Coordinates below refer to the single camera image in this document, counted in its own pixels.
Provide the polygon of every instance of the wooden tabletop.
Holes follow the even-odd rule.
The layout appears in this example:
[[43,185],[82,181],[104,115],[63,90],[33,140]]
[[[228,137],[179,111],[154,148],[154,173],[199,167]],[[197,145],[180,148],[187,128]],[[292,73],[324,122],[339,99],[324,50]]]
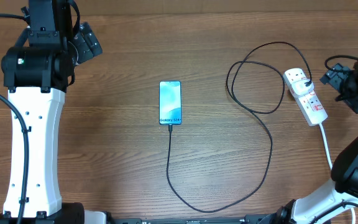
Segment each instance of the wooden tabletop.
[[[253,191],[269,156],[269,138],[255,118],[225,89],[230,66],[254,47],[287,41],[305,55],[333,159],[358,136],[358,115],[319,78],[324,61],[336,54],[358,56],[356,12],[256,12],[157,16],[84,17],[103,54],[75,69],[60,119],[58,177],[65,202],[112,212],[116,218],[243,217],[273,213],[291,199],[307,196],[329,179],[320,130],[309,127],[286,87],[281,107],[261,115],[273,136],[273,156],[262,188],[221,212],[203,214],[184,205],[165,177],[168,130],[158,124],[158,83],[182,82],[183,124],[172,138],[170,178],[185,200],[212,210]],[[1,59],[25,24],[0,19]],[[258,50],[252,60],[281,72],[306,71],[286,45]],[[354,62],[341,61],[352,66]],[[245,65],[235,85],[243,104],[271,110],[282,81],[273,71]],[[0,93],[3,87],[0,66]],[[11,117],[0,102],[0,212],[11,164]],[[350,223],[350,213],[334,219]]]

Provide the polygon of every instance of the power outlet socket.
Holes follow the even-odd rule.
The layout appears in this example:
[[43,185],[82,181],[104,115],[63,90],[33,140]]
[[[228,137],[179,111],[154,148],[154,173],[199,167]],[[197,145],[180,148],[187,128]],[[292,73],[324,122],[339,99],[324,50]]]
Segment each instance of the power outlet socket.
[[309,126],[314,126],[322,123],[327,119],[328,115],[320,100],[318,99],[316,92],[312,89],[303,96],[295,94],[293,84],[304,80],[308,82],[305,73],[300,68],[289,69],[284,73],[284,80],[289,87],[291,94],[294,96],[296,103],[302,111],[303,116],[308,122]]

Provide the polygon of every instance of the phone screen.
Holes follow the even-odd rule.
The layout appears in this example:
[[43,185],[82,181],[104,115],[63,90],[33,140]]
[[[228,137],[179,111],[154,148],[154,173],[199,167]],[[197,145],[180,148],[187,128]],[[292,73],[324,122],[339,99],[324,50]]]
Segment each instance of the phone screen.
[[181,84],[160,82],[160,124],[181,124]]

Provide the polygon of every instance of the power strip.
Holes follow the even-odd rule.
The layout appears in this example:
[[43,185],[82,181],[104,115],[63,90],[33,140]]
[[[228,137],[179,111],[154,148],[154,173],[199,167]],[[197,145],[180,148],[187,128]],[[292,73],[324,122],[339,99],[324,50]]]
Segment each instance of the power strip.
[[284,80],[309,126],[317,125],[327,119],[327,112],[314,92],[313,83],[310,86],[305,85],[309,79],[302,69],[287,70],[284,73]]

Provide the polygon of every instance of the beige wall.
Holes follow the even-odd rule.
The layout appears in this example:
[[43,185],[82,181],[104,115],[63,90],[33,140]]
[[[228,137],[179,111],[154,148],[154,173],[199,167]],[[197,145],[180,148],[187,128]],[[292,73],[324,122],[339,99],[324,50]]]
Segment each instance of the beige wall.
[[[82,15],[358,10],[358,0],[76,0]],[[21,14],[28,0],[0,0],[0,12]]]

